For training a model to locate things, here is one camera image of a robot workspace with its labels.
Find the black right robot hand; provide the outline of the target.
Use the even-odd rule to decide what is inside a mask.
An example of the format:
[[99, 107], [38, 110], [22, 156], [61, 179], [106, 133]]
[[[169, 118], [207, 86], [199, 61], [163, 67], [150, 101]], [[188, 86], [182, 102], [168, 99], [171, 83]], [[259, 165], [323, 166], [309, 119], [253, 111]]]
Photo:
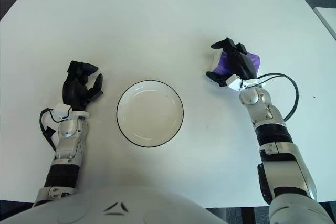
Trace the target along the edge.
[[241, 81], [257, 78], [260, 58], [249, 54], [241, 43], [226, 38], [211, 45], [216, 50], [211, 69], [206, 76], [220, 87], [228, 86], [227, 80], [236, 75]]

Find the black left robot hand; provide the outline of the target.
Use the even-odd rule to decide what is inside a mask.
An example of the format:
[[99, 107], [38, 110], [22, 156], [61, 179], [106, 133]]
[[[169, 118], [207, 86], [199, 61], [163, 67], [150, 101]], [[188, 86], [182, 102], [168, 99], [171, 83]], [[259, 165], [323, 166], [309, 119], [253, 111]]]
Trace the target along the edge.
[[98, 99], [103, 94], [103, 75], [97, 75], [90, 89], [86, 86], [88, 77], [96, 73], [98, 69], [90, 63], [71, 61], [62, 87], [63, 104], [71, 106], [75, 111], [85, 111], [90, 102]]

